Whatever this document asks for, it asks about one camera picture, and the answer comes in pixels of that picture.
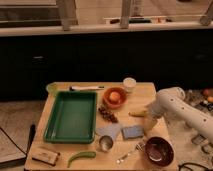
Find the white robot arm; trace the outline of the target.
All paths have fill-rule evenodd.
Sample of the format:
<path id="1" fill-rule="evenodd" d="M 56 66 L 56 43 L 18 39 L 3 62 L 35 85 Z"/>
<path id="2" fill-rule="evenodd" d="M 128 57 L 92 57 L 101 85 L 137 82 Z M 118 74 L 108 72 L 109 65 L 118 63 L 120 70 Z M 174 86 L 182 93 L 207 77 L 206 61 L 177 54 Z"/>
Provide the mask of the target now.
<path id="1" fill-rule="evenodd" d="M 176 114 L 213 144 L 213 117 L 188 105 L 180 87 L 161 89 L 148 105 L 152 117 L 160 118 L 166 111 Z"/>

